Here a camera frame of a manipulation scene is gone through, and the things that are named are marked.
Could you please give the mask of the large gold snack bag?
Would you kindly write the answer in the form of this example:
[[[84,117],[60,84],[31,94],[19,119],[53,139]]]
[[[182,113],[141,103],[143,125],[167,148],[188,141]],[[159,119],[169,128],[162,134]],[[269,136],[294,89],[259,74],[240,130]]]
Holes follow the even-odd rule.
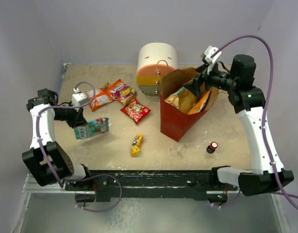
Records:
[[[198,102],[198,98],[188,89],[182,87],[175,93],[172,93],[165,101],[181,112],[187,114]]]

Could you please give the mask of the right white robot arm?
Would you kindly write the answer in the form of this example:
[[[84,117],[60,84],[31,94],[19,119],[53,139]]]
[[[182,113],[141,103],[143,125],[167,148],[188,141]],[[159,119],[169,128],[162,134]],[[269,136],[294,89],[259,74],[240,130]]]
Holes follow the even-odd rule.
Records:
[[[184,84],[195,96],[201,85],[206,89],[216,87],[228,93],[228,100],[244,127],[252,157],[252,169],[241,170],[230,166],[215,167],[209,179],[215,190],[226,184],[238,187],[249,197],[276,192],[294,180],[292,171],[284,168],[276,153],[265,114],[263,91],[254,86],[256,63],[249,55],[239,54],[233,58],[231,69],[223,72],[214,58],[204,58],[204,64],[196,69],[197,75]]]

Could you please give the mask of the orange Kettle chip bag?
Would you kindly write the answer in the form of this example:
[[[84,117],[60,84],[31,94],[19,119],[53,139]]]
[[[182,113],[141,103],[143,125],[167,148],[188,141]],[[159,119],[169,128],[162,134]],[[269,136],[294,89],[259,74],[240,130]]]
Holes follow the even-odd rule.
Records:
[[[207,91],[204,95],[202,95],[201,99],[191,108],[188,112],[189,115],[193,115],[199,113],[203,110],[206,105],[206,102],[210,96],[210,90]]]

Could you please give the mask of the teal Fox's candy bag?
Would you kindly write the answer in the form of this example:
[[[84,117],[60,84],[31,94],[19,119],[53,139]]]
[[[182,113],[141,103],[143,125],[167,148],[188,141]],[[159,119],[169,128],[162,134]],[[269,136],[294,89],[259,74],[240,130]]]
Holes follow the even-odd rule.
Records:
[[[94,136],[109,132],[109,118],[98,118],[89,121],[86,125],[74,128],[75,138],[77,140],[88,139]]]

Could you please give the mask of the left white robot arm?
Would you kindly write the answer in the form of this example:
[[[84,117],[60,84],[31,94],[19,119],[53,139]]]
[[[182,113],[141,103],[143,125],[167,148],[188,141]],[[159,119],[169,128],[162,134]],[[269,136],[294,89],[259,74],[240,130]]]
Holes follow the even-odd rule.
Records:
[[[75,165],[58,144],[54,134],[54,121],[65,121],[74,129],[86,126],[83,104],[88,97],[79,88],[74,88],[71,102],[67,106],[58,103],[58,94],[48,89],[39,90],[37,97],[26,105],[33,121],[33,137],[30,149],[22,154],[28,170],[40,186],[76,180],[82,190],[93,186],[93,178],[84,165]]]

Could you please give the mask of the orange Fox's candy bag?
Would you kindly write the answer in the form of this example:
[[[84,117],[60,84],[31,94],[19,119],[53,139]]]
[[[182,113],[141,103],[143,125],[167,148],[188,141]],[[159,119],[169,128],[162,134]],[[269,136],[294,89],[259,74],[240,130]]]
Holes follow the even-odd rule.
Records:
[[[89,104],[91,111],[95,111],[98,108],[114,101],[114,99],[106,92],[109,87],[110,84],[106,83],[102,88],[95,89],[95,96],[92,102]]]

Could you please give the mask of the colourful candy packet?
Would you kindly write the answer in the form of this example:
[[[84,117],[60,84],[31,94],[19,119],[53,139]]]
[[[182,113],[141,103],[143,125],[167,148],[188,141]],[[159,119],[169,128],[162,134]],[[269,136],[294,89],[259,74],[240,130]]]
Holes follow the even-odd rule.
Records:
[[[114,84],[107,88],[106,94],[113,100],[126,106],[136,96],[137,91],[135,88],[125,84],[121,79],[118,79]]]

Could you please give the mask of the red noodle snack packet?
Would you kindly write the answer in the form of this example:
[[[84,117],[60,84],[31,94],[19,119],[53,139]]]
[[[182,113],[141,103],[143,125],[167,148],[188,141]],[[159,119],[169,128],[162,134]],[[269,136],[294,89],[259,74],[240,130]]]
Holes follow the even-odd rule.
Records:
[[[135,124],[138,124],[151,110],[140,104],[137,98],[133,98],[126,106],[120,109],[121,112],[130,117]]]

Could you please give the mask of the red paper bag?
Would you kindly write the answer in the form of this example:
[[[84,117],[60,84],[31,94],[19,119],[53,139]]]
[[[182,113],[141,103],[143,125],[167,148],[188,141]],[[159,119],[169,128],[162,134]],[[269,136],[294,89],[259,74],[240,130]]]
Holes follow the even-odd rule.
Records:
[[[176,69],[160,81],[160,132],[178,142],[184,134],[213,106],[219,90],[205,85],[200,97],[183,87],[198,72],[195,68]]]

